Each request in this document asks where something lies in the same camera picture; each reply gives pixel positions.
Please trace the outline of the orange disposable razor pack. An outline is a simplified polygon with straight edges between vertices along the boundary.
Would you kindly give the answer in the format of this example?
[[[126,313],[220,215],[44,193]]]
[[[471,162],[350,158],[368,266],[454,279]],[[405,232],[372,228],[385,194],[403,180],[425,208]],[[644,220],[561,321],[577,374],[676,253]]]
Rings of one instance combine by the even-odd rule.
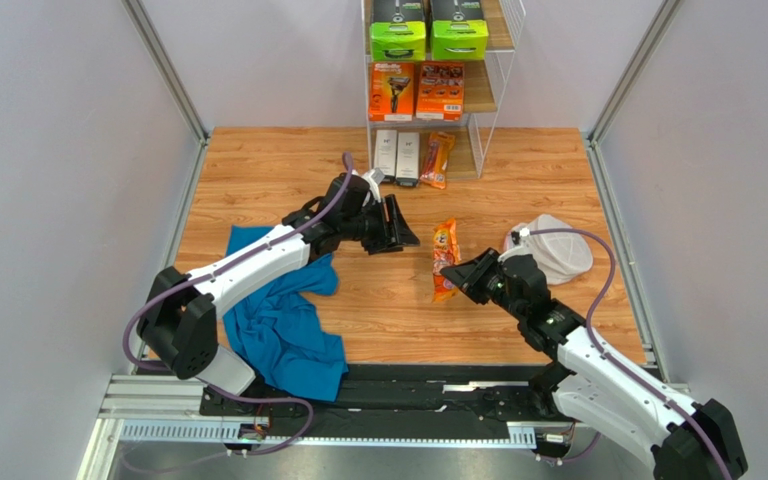
[[[460,247],[457,241],[457,221],[449,218],[439,224],[432,237],[432,278],[434,291],[433,302],[443,302],[452,298],[457,289],[451,281],[447,280],[442,270],[461,261]]]

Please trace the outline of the orange toothbrush pack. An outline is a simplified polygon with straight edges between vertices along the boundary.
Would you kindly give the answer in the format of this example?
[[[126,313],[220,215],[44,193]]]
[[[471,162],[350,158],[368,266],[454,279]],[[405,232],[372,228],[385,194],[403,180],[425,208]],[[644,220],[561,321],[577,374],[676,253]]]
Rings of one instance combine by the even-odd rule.
[[[419,181],[437,189],[447,187],[447,171],[449,156],[456,144],[454,134],[433,132],[429,136],[425,159]]]

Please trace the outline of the white tall box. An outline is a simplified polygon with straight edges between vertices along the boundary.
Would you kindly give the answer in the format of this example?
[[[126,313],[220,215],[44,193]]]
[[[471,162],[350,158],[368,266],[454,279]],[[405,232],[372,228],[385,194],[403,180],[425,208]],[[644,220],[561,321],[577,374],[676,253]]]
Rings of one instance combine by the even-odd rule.
[[[398,131],[379,129],[375,132],[373,167],[383,175],[383,183],[394,183],[396,176]]]
[[[401,131],[397,140],[395,182],[400,186],[416,187],[419,184],[420,134]]]

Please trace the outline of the black green razor box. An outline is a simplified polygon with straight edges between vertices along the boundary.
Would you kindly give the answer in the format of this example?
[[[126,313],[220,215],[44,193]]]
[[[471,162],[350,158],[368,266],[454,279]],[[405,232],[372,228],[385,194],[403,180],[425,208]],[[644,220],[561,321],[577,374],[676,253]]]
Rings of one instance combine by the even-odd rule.
[[[374,0],[369,13],[368,38],[373,61],[425,59],[427,23],[423,1]]]
[[[485,58],[489,28],[479,0],[432,0],[431,58],[478,61]]]

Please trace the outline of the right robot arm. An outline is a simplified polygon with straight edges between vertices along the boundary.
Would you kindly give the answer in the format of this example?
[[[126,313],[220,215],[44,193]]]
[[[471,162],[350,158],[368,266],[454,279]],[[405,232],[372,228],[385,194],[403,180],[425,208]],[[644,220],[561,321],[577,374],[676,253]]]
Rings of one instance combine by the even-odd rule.
[[[589,425],[656,479],[739,479],[748,471],[726,406],[695,401],[589,331],[584,317],[552,297],[531,256],[488,249],[440,273],[473,302],[509,313],[526,343],[550,358],[530,381],[543,414]]]

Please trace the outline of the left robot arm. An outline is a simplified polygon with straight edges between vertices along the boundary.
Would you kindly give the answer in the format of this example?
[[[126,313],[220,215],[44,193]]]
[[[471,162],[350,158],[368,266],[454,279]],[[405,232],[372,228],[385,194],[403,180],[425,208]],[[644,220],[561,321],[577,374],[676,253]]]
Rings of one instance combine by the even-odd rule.
[[[370,255],[416,247],[396,197],[381,195],[376,171],[333,179],[327,193],[285,216],[251,245],[205,267],[156,275],[145,305],[128,325],[180,380],[195,378],[225,396],[238,396],[256,373],[220,345],[217,320],[256,290],[355,241]]]

